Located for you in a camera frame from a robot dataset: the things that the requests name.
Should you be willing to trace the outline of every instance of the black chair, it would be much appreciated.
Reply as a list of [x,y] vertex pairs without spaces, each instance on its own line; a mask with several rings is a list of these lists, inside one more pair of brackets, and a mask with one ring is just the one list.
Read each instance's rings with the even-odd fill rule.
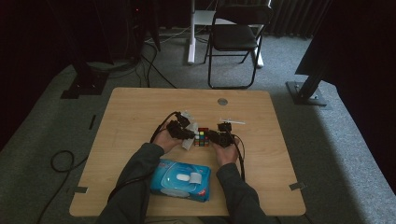
[[[262,33],[265,27],[270,23],[274,12],[269,6],[260,5],[229,5],[217,9],[211,26],[209,40],[206,47],[206,58],[209,57],[209,72],[207,84],[212,89],[247,89],[256,76],[256,68],[259,59],[259,53],[262,47]],[[230,21],[232,24],[218,23],[222,19]],[[258,32],[254,34],[249,25],[257,25]],[[218,51],[246,51],[246,54],[213,54],[212,49]],[[213,56],[244,56],[243,63],[250,52],[257,50],[257,56],[254,60],[253,75],[251,81],[246,86],[224,86],[215,87],[211,84],[211,70]]]

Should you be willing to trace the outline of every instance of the person's right hand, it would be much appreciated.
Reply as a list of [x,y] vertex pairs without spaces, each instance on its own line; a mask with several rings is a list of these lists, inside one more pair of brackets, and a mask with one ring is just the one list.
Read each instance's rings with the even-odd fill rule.
[[[239,144],[239,139],[235,138],[235,143]],[[238,159],[238,151],[234,144],[229,145],[228,147],[221,147],[216,143],[213,143],[213,148],[216,151],[216,157],[219,166],[223,166],[228,163],[236,163]]]

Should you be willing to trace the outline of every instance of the person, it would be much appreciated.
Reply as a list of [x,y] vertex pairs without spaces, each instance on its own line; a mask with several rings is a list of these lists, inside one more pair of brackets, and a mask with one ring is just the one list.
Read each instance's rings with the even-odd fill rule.
[[[120,174],[117,186],[128,180],[136,181],[125,185],[112,195],[96,219],[97,224],[145,223],[149,205],[150,176],[160,163],[160,157],[182,143],[182,140],[172,138],[164,127],[166,124],[152,143],[143,144],[129,159]],[[199,217],[201,223],[270,223],[260,208],[256,190],[240,177],[235,164],[238,158],[236,146],[230,145],[224,148],[215,143],[212,144],[219,164],[216,175],[224,190],[230,216],[226,218]]]

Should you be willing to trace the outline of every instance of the blue box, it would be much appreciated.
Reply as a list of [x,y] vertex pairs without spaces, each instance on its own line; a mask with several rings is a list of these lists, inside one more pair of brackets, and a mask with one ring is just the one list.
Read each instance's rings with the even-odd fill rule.
[[151,178],[151,193],[206,202],[210,173],[207,166],[161,159]]

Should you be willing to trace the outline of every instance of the rubik's cube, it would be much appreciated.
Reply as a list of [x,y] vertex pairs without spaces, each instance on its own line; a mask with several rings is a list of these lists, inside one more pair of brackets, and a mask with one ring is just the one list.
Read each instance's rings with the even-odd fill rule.
[[194,145],[196,147],[209,146],[209,138],[205,135],[207,131],[209,131],[208,128],[198,128],[198,134],[195,135],[195,139],[194,139]]

